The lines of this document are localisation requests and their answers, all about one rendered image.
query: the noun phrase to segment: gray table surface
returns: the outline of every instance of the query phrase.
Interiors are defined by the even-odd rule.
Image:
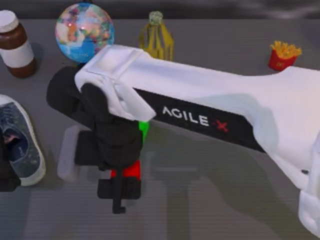
[[[54,20],[23,20],[39,62],[29,79],[0,64],[0,94],[20,102],[46,156],[47,175],[33,187],[0,193],[1,240],[315,240],[298,216],[299,191],[267,156],[152,123],[142,151],[143,195],[113,215],[97,197],[95,168],[64,183],[56,167],[63,133],[76,123],[51,109],[51,77],[70,64],[59,51]],[[116,43],[137,46],[145,20],[115,20]],[[296,65],[320,69],[317,20],[167,20],[175,61],[243,75],[272,71],[274,40],[303,49]]]

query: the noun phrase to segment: yellow bottle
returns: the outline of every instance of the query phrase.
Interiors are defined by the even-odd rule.
[[[173,60],[174,38],[167,30],[161,12],[152,11],[149,14],[149,23],[139,35],[139,47],[153,58]]]

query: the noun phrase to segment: white shoe sole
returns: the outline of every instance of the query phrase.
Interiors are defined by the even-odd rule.
[[[40,165],[39,165],[39,168],[35,171],[35,173],[29,177],[20,178],[21,186],[23,186],[23,187],[32,186],[32,185],[39,183],[46,175],[45,158],[43,156],[42,151],[40,150],[39,144],[38,144],[36,136],[35,136],[33,125],[30,121],[30,118],[29,118],[27,112],[20,105],[20,103],[18,103],[17,101],[15,101],[14,99],[12,99],[9,96],[0,94],[0,106],[5,105],[5,104],[9,104],[9,103],[14,103],[16,105],[16,107],[19,109],[19,111],[22,113],[24,120],[28,126],[28,130],[30,132],[30,136],[32,138],[33,144],[35,145],[35,148],[37,149],[39,157],[40,157]]]

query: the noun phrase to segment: white jar lid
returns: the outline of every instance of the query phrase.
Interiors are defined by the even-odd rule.
[[[19,20],[13,11],[0,11],[0,33],[7,33],[14,30],[19,25]]]

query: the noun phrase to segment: gray sneaker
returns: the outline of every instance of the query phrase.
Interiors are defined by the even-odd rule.
[[[46,174],[46,164],[29,116],[18,102],[1,94],[0,128],[8,160],[21,185],[37,184]]]

